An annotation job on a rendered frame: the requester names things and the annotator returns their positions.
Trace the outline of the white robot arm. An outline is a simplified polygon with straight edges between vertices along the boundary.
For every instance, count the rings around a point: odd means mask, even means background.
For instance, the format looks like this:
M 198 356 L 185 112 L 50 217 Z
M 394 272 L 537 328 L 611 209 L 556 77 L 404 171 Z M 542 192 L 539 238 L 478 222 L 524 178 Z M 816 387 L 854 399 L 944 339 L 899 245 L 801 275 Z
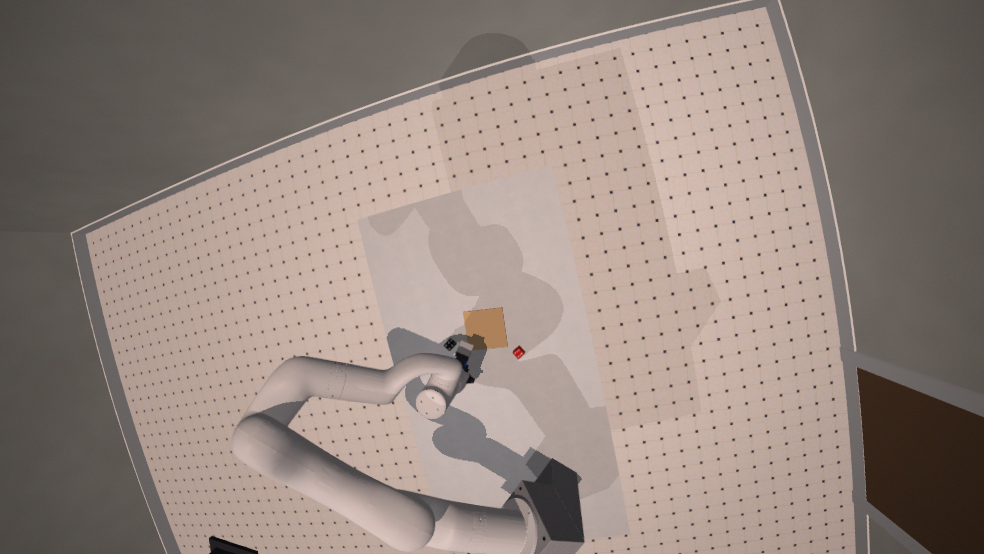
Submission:
M 308 356 L 290 358 L 271 374 L 239 421 L 232 450 L 247 466 L 329 507 L 397 550 L 413 552 L 426 545 L 456 552 L 534 554 L 537 519 L 524 499 L 512 498 L 501 509 L 405 493 L 288 427 L 311 397 L 386 405 L 409 382 L 426 374 L 431 376 L 417 395 L 416 408 L 427 419 L 440 418 L 459 390 L 473 347 L 461 340 L 456 359 L 419 353 L 386 370 Z

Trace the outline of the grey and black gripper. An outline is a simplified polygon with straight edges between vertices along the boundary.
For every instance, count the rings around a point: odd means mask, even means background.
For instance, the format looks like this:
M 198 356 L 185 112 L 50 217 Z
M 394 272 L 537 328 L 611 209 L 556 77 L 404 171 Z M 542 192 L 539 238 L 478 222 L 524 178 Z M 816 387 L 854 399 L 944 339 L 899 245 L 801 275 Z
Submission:
M 468 366 L 469 365 L 466 365 L 465 368 L 464 368 L 464 371 L 462 370 L 462 373 L 461 373 L 461 376 L 460 376 L 460 379 L 459 379 L 460 389 L 459 389 L 458 393 L 460 393 L 465 388 L 466 384 L 474 383 L 474 381 L 475 381 L 475 379 L 473 377 L 471 377 L 471 375 L 468 373 L 468 371 L 469 371 Z

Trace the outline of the tan flat mat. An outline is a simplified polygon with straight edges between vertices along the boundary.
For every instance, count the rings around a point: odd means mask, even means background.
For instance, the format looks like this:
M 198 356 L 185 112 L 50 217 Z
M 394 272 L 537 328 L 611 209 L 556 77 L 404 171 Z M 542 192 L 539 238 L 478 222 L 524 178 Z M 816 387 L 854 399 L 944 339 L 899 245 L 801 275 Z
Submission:
M 463 312 L 467 342 L 473 350 L 508 347 L 503 308 Z

